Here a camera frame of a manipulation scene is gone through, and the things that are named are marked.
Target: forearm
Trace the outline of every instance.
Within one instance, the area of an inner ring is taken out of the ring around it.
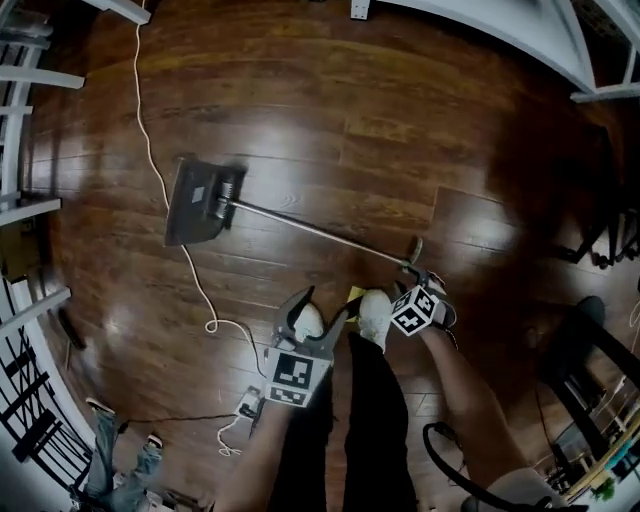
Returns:
[[[267,509],[293,408],[267,401],[251,442],[216,500],[215,512]]]
[[[489,385],[443,331],[428,328],[421,337],[438,369],[451,426],[462,446],[471,479],[488,487],[501,476],[527,467]]]

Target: brown hardwood floor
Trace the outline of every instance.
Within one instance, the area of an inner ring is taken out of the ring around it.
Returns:
[[[142,29],[140,56],[155,160],[169,187],[179,154],[240,162],[249,171],[243,199],[399,255],[423,236],[421,262],[443,277],[457,305],[461,350],[536,462],[548,448],[527,329],[550,332],[568,306],[597,294],[609,330],[631,342],[638,265],[601,271],[548,250],[577,246],[588,211],[561,162],[594,167],[592,123],[610,130],[622,159],[623,123],[611,104],[571,103],[564,79],[483,34],[385,5],[354,22],[348,4],[162,0]],[[26,188],[64,199],[50,219],[53,263],[88,344],[73,354],[69,386],[78,401],[97,395],[124,418],[228,413],[260,378],[237,329],[204,332],[209,311],[183,254],[162,246],[165,208],[135,121],[134,26],[102,13],[83,27],[63,34],[49,64],[86,75],[86,85],[37,88],[25,170]],[[329,318],[352,285],[397,277],[385,262],[243,212],[230,232],[191,250],[220,316],[246,323],[263,345],[275,308],[303,287],[317,286]],[[62,362],[64,347],[52,348]],[[341,340],[327,460],[335,510],[349,357]],[[426,348],[397,332],[388,358],[411,415],[409,464],[421,506],[439,505],[457,491],[421,441],[422,426],[443,412],[437,376]],[[606,362],[594,366],[605,383],[616,381]],[[548,390],[541,394],[557,435],[567,415]],[[218,454],[220,425],[153,425],[166,443],[164,484],[216,494],[236,462]],[[124,436],[121,466],[151,428]],[[226,438],[241,447],[247,434],[238,426]],[[384,449],[383,440],[372,449]]]

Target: white shelf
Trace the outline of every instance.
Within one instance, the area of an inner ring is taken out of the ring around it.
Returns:
[[[569,0],[383,1],[437,14],[482,30],[542,61],[583,92],[595,90],[587,46]],[[613,5],[620,4],[621,0],[598,0],[598,3]],[[628,9],[626,14],[632,16]]]
[[[627,36],[636,50],[640,50],[640,21],[627,6],[626,0],[594,0]]]

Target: person wearing jeans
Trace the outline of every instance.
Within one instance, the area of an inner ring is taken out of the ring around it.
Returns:
[[[114,489],[113,448],[118,438],[116,415],[109,407],[94,398],[86,402],[96,418],[96,442],[84,492],[76,497],[80,510],[106,512],[137,512],[145,510],[145,492],[162,460],[162,441],[151,434],[138,454],[136,468],[126,476],[124,483]]]
[[[444,295],[442,288],[436,291]],[[418,510],[407,467],[407,406],[384,356],[391,312],[382,290],[368,291],[360,306],[360,333],[349,334],[353,391],[345,443],[345,512]],[[447,315],[436,313],[441,319]],[[322,319],[313,305],[305,306],[295,330],[301,342],[322,334]],[[548,496],[562,505],[528,467],[495,395],[448,334],[428,327],[419,336],[440,375],[471,480],[512,502],[536,504]],[[306,409],[266,401],[258,419],[214,511],[326,512],[325,449],[333,423],[330,372]],[[480,504],[478,510],[495,509]]]

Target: person's leg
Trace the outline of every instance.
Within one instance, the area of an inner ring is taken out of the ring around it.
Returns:
[[[451,427],[458,436],[473,482],[489,487],[528,464],[517,447],[493,391],[458,352],[448,335],[428,327],[420,332],[433,356]]]
[[[111,509],[117,512],[136,512],[144,493],[153,480],[162,460],[162,442],[150,435],[138,454],[138,465],[127,475],[124,484],[109,496]]]
[[[321,336],[324,330],[322,317],[311,304],[294,327],[300,342]],[[269,512],[326,511],[325,457],[333,427],[331,375],[329,370],[308,407],[296,409],[289,423]]]
[[[87,398],[96,417],[96,443],[84,492],[99,499],[113,490],[113,447],[118,437],[115,413],[93,398]]]
[[[349,334],[353,391],[345,443],[345,512],[417,509],[407,468],[409,415],[400,385],[384,357],[390,320],[389,298],[381,290],[369,291],[360,307],[361,334]]]

